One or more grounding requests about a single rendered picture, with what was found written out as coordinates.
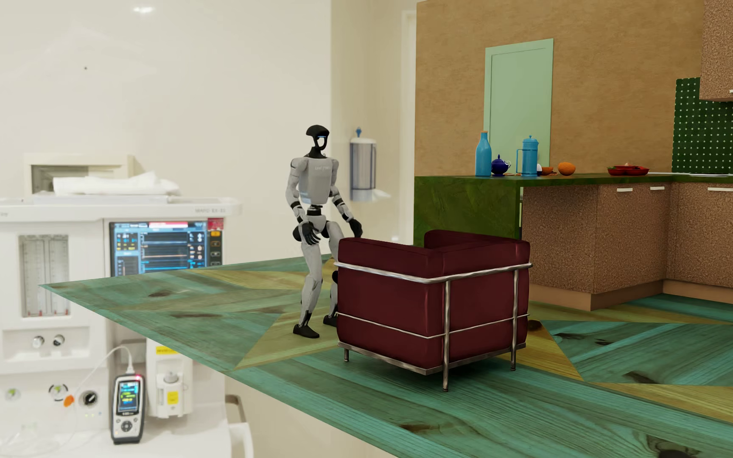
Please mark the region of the robot right leg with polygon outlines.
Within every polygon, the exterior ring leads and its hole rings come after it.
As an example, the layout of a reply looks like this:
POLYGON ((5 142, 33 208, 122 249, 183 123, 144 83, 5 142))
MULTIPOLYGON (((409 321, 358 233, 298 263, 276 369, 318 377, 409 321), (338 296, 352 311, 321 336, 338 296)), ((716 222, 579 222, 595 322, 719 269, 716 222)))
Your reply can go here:
MULTIPOLYGON (((327 219, 323 215, 307 216, 306 221, 310 221, 315 225, 319 235, 325 229, 327 223, 327 219)), ((319 338, 319 334, 309 326, 309 321, 322 288, 322 255, 319 244, 310 246, 300 242, 300 247, 309 273, 305 277, 304 286, 302 287, 299 323, 294 326, 293 333, 303 338, 316 339, 319 338)))

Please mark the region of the robot leg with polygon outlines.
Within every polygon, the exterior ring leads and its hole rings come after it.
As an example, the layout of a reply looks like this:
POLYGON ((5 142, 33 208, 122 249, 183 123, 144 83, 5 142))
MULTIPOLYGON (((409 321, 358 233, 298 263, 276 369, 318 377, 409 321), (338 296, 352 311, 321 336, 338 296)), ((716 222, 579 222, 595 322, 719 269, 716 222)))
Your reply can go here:
MULTIPOLYGON (((329 240, 330 240, 331 255, 337 261, 340 237, 337 235, 333 235, 332 232, 329 232, 328 234, 329 234, 329 240)), ((330 310, 329 310, 329 313, 323 319, 323 323, 325 325, 332 326, 332 327, 337 326, 337 319, 338 319, 338 316, 337 316, 337 313, 338 313, 338 273, 339 271, 336 269, 332 272, 332 275, 331 275, 333 283, 331 285, 330 310)))
MULTIPOLYGON (((325 229, 327 223, 327 219, 323 215, 307 216, 306 221, 310 221, 315 225, 319 235, 325 229)), ((299 323, 294 326, 293 333, 303 338, 316 339, 319 338, 319 334, 309 326, 309 321, 322 288, 322 255, 319 244, 310 246, 300 242, 300 247, 309 273, 305 277, 304 286, 302 287, 299 323)))

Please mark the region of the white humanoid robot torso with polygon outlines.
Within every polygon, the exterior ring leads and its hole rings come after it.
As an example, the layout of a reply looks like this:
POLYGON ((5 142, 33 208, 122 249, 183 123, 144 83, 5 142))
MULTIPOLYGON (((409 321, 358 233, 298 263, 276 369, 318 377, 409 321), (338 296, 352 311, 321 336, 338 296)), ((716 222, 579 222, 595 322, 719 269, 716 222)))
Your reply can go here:
POLYGON ((329 198, 330 187, 334 185, 339 162, 330 157, 307 158, 308 165, 298 185, 300 201, 311 205, 306 215, 320 216, 321 207, 329 198))

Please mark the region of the black robot head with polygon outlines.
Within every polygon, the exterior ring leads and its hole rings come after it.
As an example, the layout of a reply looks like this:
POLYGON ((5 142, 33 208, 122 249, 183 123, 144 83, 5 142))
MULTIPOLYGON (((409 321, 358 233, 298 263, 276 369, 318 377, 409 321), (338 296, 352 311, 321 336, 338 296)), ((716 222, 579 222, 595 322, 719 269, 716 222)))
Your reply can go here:
POLYGON ((313 147, 307 156, 324 156, 322 151, 327 147, 328 137, 330 135, 329 130, 324 126, 313 125, 306 130, 306 135, 313 139, 313 147))

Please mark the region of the tall blue bottle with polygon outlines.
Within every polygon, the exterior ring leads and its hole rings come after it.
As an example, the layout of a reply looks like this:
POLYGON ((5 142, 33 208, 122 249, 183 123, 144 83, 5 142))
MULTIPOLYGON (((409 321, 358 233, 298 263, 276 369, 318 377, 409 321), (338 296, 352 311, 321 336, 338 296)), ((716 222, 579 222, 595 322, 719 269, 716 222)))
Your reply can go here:
POLYGON ((488 137, 488 131, 481 131, 480 140, 477 143, 475 151, 475 176, 487 177, 492 174, 493 161, 492 148, 488 137))

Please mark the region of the patient monitor screen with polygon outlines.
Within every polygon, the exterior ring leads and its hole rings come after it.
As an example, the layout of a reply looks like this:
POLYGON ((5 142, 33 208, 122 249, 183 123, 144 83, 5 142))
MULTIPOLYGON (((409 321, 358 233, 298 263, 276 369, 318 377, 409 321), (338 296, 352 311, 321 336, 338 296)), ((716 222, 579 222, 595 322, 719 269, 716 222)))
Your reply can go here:
POLYGON ((131 276, 222 265, 222 218, 109 223, 110 274, 131 276))

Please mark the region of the blue lidded pitcher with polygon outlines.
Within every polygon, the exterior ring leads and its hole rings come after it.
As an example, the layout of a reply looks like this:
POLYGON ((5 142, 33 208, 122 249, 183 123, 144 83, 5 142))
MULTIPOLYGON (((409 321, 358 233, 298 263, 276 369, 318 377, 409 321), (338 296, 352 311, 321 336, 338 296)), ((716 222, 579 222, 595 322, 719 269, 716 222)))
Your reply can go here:
POLYGON ((522 141, 522 148, 516 150, 515 171, 524 177, 538 176, 538 141, 529 135, 522 141))

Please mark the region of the folded white towel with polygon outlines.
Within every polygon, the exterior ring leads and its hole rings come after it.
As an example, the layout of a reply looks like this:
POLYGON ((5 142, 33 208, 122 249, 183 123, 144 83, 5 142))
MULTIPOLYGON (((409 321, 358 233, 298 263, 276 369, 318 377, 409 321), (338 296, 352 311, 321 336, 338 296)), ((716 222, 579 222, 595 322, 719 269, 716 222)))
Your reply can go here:
POLYGON ((180 195, 176 182, 149 171, 127 179, 96 176, 53 178, 56 195, 180 195))

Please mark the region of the white vaporizer canister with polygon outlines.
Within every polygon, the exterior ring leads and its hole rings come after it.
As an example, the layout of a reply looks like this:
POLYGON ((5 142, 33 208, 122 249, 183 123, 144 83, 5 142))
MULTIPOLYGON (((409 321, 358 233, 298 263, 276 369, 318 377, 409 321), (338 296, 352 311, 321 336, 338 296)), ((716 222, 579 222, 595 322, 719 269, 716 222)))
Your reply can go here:
POLYGON ((147 416, 182 417, 193 411, 193 360, 152 339, 146 343, 147 416))

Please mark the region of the mint green door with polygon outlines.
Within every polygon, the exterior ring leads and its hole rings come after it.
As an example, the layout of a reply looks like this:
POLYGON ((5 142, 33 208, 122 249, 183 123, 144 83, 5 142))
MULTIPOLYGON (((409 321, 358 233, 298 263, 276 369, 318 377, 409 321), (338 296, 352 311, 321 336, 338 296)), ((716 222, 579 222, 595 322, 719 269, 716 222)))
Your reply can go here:
POLYGON ((515 173, 523 141, 537 141, 537 162, 551 162, 552 38, 485 48, 484 130, 492 158, 515 173))

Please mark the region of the handheld white pulse monitor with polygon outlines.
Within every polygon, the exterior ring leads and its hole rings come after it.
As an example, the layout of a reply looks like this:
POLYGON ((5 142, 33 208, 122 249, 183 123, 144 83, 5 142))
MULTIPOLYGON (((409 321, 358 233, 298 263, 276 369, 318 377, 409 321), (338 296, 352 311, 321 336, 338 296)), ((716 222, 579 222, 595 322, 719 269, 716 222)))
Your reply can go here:
POLYGON ((143 436, 147 386, 142 375, 127 373, 113 383, 110 427, 115 445, 139 443, 143 436))

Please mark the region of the white anesthesia machine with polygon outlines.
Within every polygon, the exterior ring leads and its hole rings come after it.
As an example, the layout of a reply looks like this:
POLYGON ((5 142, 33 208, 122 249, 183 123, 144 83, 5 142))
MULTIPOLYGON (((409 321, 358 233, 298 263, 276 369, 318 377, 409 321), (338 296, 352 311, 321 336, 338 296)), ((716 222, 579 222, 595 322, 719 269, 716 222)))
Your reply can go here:
POLYGON ((0 458, 231 458, 252 454, 230 424, 224 377, 193 363, 193 411, 147 416, 139 443, 112 442, 116 377, 146 382, 147 338, 44 285, 110 274, 109 223, 225 219, 231 197, 56 195, 53 178, 135 176, 130 155, 26 158, 26 197, 0 199, 0 458))

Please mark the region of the brown kitchen base cabinets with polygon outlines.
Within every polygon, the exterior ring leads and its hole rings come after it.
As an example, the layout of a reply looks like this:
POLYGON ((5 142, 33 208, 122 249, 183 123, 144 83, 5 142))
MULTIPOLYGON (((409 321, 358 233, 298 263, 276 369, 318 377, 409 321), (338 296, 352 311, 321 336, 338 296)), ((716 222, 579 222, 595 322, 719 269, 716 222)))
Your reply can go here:
POLYGON ((415 177, 414 243, 435 229, 527 241, 531 301, 733 304, 733 176, 415 177))

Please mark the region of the green dotted backsplash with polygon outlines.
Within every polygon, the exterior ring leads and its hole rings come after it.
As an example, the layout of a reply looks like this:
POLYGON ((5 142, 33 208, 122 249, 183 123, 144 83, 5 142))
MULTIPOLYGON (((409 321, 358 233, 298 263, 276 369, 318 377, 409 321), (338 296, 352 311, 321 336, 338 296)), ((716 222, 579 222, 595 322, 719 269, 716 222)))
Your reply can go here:
POLYGON ((676 81, 671 170, 733 174, 733 101, 701 100, 699 81, 676 81))

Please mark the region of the wall paper towel dispenser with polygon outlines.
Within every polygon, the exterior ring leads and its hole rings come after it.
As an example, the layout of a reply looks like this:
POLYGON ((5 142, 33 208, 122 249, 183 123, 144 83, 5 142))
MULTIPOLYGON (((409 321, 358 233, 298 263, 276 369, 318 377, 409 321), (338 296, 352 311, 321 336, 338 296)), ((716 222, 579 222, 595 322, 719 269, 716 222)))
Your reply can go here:
POLYGON ((350 198, 354 202, 388 200, 391 194, 377 188, 377 142, 361 132, 358 127, 350 140, 350 198))

